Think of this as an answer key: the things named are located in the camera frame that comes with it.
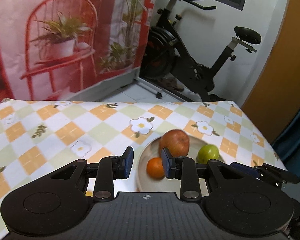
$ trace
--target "beige plate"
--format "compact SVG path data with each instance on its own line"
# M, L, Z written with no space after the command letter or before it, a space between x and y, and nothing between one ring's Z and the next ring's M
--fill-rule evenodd
M190 138L190 149L188 156L194 160L197 157L198 151L200 148L207 143L196 137L189 136ZM150 142L143 152L140 155L138 162L138 174L137 174L137 186L140 192L170 192L175 191L179 197L180 195L180 184L181 181L178 179L166 179L155 180L148 176L146 173L147 163L150 159L154 157L159 157L158 148L159 148L160 137ZM202 196L208 195L207 186L205 179L199 179L200 188Z

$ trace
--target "bowl of fruit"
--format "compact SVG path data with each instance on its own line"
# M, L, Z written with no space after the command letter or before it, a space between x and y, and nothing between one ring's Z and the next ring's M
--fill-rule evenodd
M137 170L137 187L140 192L175 191L179 197L181 181L164 177L161 150L167 147L172 156L187 156L197 163L207 163L210 159L224 160L219 149L182 130L170 130L162 137L150 142L142 151ZM202 196L208 195L205 179L199 179Z

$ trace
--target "crosshair symbol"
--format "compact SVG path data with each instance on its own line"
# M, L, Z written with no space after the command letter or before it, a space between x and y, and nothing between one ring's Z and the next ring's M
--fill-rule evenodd
M143 195L142 198L149 199L149 198L151 198L151 196L150 195Z

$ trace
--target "brown door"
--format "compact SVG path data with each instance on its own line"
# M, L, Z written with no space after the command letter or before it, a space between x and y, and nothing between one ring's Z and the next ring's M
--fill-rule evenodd
M289 0L277 43L242 109L269 142L300 109L300 0Z

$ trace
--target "floor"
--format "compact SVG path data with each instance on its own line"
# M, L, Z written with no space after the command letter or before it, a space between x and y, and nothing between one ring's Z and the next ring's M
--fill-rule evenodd
M104 102L145 102L145 103L160 103L160 102L183 102L182 99L168 95L162 92L162 99L156 98L156 91L145 86L137 81L132 84L114 91L109 96L101 99Z

